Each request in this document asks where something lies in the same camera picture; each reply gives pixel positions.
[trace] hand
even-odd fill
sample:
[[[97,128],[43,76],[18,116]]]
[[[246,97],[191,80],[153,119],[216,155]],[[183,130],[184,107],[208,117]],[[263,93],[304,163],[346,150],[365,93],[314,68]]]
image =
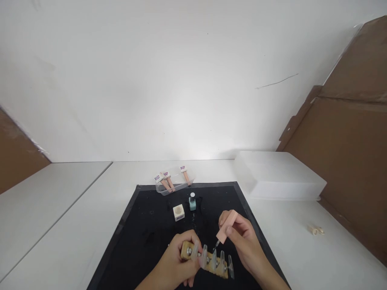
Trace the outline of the hand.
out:
[[[230,211],[222,212],[219,217],[219,228],[229,214]],[[243,266],[256,278],[257,269],[266,263],[267,258],[263,253],[251,222],[239,214],[234,225],[226,228],[226,235],[234,243]]]
[[[229,211],[222,212],[219,217],[219,228],[229,214]],[[262,289],[289,289],[266,258],[249,220],[238,215],[233,226],[226,228],[226,235],[234,243],[243,266],[255,278]]]
[[[180,283],[193,287],[195,274],[200,269],[199,259],[188,261],[181,259],[180,252],[184,241],[190,241],[193,244],[198,241],[198,252],[203,251],[202,244],[194,230],[175,235],[156,267],[136,288],[137,290],[170,290],[177,288]]]

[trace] person's left hand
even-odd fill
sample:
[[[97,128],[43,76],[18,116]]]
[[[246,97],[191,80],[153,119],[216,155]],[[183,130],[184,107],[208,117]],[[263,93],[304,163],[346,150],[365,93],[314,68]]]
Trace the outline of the person's left hand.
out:
[[[198,252],[203,251],[202,244],[194,230],[177,234],[173,237],[156,267],[149,273],[144,281],[137,287],[140,289],[170,290],[177,288],[180,283],[190,287],[194,285],[195,274],[200,269],[199,259],[183,261],[180,257],[184,241],[195,244],[199,242]]]

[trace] clear plastic tray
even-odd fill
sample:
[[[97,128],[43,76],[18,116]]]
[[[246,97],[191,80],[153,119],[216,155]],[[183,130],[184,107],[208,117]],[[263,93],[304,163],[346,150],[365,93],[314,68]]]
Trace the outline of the clear plastic tray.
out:
[[[162,195],[168,195],[188,186],[188,182],[185,180],[184,174],[180,172],[179,168],[170,168],[168,172],[171,175],[171,181],[175,186],[175,191],[169,192],[167,189],[165,189],[164,185],[162,185],[161,182],[157,182],[156,191],[158,193],[161,193]],[[192,184],[194,182],[195,175],[190,169],[188,169],[186,172],[188,174],[189,182],[190,184]]]

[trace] person's right hand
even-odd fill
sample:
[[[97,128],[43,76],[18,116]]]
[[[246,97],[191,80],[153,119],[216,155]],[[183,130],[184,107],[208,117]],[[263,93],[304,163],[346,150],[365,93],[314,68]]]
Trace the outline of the person's right hand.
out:
[[[230,211],[223,211],[219,217],[219,228]],[[238,214],[234,225],[226,228],[227,237],[234,243],[243,266],[257,279],[257,270],[268,263],[251,222]]]
[[[219,228],[223,225],[229,211],[219,217]],[[234,225],[226,228],[226,235],[234,243],[243,266],[259,283],[262,289],[289,290],[277,271],[265,256],[251,222],[238,214]]]

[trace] fingernail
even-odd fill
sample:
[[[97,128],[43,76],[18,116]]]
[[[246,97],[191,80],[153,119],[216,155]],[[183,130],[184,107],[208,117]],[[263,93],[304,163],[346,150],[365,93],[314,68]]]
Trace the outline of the fingernail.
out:
[[[227,226],[226,228],[226,234],[231,235],[233,233],[233,228],[231,226]]]

